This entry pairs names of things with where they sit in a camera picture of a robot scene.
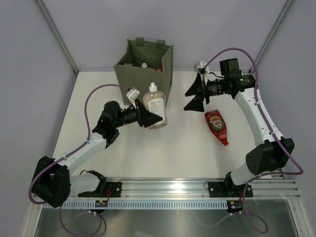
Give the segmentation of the beige soap bottle white cap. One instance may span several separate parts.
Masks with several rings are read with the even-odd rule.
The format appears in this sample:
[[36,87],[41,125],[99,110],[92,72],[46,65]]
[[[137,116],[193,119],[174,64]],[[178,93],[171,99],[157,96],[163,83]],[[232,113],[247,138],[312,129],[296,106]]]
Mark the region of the beige soap bottle white cap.
[[149,112],[162,117],[162,121],[150,126],[150,129],[158,129],[167,125],[166,96],[162,91],[158,90],[154,82],[150,83],[149,91],[143,96],[143,104]]

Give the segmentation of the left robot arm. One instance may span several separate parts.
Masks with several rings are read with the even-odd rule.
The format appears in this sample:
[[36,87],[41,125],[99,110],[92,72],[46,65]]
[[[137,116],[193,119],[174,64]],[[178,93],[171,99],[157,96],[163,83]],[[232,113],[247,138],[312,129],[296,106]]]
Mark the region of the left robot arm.
[[60,207],[71,195],[99,198],[106,195],[107,179],[92,170],[84,175],[72,174],[88,159],[107,149],[119,136],[119,127],[138,123],[147,128],[164,118],[148,111],[136,100],[134,105],[121,109],[116,101],[107,102],[94,129],[76,149],[56,158],[42,157],[36,166],[28,196],[34,204],[48,203]]

